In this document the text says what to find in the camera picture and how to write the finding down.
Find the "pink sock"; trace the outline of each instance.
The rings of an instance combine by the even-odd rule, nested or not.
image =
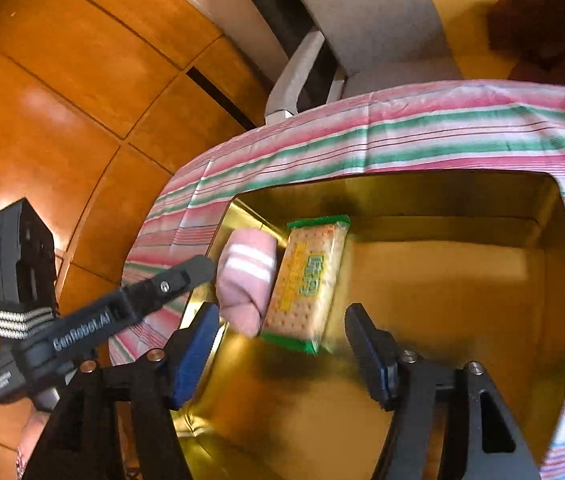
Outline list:
[[[276,239],[259,229],[232,232],[220,254],[216,295],[220,316],[237,332],[260,332],[272,295],[276,271]]]

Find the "white stripe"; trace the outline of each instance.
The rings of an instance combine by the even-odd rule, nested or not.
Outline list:
[[[247,272],[263,282],[269,283],[272,280],[272,274],[268,270],[261,269],[256,264],[241,260],[240,258],[229,258],[226,266],[229,267],[229,269]]]
[[[41,325],[38,325],[33,330],[31,330],[31,332],[22,332],[20,330],[0,328],[0,337],[5,337],[8,339],[27,339],[29,336],[32,336],[35,333],[40,332],[40,330],[47,328],[50,324],[50,322],[42,323]]]
[[[52,312],[52,308],[50,306],[43,306],[29,312],[9,312],[8,310],[0,310],[0,319],[25,322],[29,321],[32,317],[37,317],[40,316],[40,314],[47,314],[49,312]]]
[[[16,332],[15,330],[0,328],[0,337],[6,337],[8,339],[27,339],[27,334],[26,332]]]
[[[229,246],[229,253],[237,253],[241,254],[242,256],[249,256],[250,258],[258,260],[260,263],[263,263],[270,269],[274,268],[275,265],[274,259],[267,253],[263,253],[261,250],[249,247],[248,245],[232,244],[231,246]]]
[[[45,321],[51,321],[53,319],[53,314],[50,312],[44,316],[37,317],[26,323],[21,323],[18,321],[8,321],[6,319],[0,319],[0,328],[8,328],[9,330],[20,330],[22,332],[28,332],[34,326],[39,325]]]

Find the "wall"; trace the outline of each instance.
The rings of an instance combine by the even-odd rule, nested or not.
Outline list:
[[[120,283],[173,172],[264,123],[265,101],[186,0],[0,0],[0,209],[26,196],[53,232],[61,314]],[[0,406],[0,480],[29,410]]]
[[[276,81],[288,62],[280,43],[251,0],[189,0]]]

